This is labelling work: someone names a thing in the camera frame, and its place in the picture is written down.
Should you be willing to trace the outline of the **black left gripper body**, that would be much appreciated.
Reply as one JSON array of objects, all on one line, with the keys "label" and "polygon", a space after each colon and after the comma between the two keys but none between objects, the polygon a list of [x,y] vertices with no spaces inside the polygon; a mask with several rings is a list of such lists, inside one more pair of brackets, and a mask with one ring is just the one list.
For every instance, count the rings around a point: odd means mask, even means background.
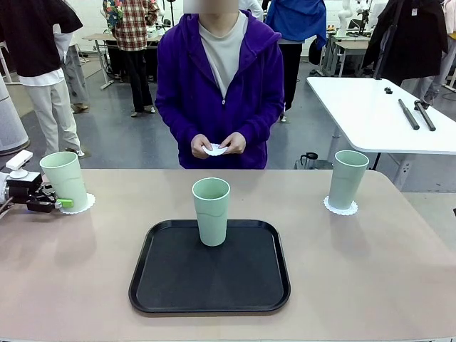
[{"label": "black left gripper body", "polygon": [[55,209],[56,193],[46,195],[41,190],[44,182],[39,172],[30,172],[21,179],[6,177],[5,204],[24,204],[32,212],[50,213]]}]

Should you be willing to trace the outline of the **person's left hand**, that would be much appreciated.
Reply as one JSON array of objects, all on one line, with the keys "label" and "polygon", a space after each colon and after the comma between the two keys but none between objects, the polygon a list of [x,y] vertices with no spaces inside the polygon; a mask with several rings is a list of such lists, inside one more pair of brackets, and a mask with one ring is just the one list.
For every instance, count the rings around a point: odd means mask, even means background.
[{"label": "person's left hand", "polygon": [[219,148],[224,149],[225,155],[242,154],[246,144],[245,137],[239,132],[234,132],[220,144]]}]

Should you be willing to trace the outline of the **person's right hand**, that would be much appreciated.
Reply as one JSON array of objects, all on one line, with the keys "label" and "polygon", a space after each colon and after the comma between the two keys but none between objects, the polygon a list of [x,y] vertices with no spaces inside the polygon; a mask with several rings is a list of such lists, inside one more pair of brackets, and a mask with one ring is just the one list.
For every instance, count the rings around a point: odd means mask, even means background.
[{"label": "person's right hand", "polygon": [[191,141],[191,150],[194,157],[204,160],[209,157],[205,150],[212,151],[212,145],[203,134],[198,134]]}]

